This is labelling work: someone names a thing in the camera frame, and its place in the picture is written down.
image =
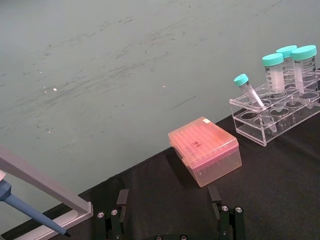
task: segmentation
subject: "black tablecloth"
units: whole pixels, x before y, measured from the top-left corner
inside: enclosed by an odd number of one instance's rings
[[[262,147],[235,131],[231,117],[220,127],[236,136],[242,167],[217,179],[223,203],[245,209],[249,240],[320,239],[320,115],[316,115]],[[214,236],[207,188],[199,188],[173,148],[84,192],[95,212],[109,211],[118,190],[130,189],[127,234],[144,239],[157,234],[194,233]],[[66,209],[47,212],[54,217]],[[4,234],[12,239],[35,224],[29,221]],[[72,229],[71,240],[92,240],[94,218]],[[56,236],[53,240],[64,240]]]

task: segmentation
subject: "clear acrylic tube rack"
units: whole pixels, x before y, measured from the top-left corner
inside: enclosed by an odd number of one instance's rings
[[[307,91],[310,86],[318,84],[318,79],[319,76],[314,82],[303,87]],[[236,132],[262,146],[266,146],[276,137],[320,112],[318,89],[313,98],[303,98],[299,94],[299,89],[294,85],[286,88],[286,94],[279,98],[274,98],[269,94],[267,84],[257,87],[255,91],[264,107],[251,105],[244,95],[230,99],[229,103]],[[270,124],[263,122],[262,113],[266,111],[274,120]],[[276,132],[271,130],[272,126],[276,126]]]

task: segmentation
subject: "pipette tip box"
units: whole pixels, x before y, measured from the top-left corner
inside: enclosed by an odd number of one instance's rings
[[[205,117],[168,136],[171,146],[200,187],[242,165],[237,139]]]

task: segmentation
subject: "pipette stand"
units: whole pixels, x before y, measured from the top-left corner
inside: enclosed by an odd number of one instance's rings
[[[61,227],[72,228],[93,216],[94,211],[91,202],[87,202],[65,189],[2,145],[0,145],[0,169],[35,186],[70,207],[71,211],[53,220]],[[58,235],[57,232],[42,225],[15,240],[48,240],[56,235]]]

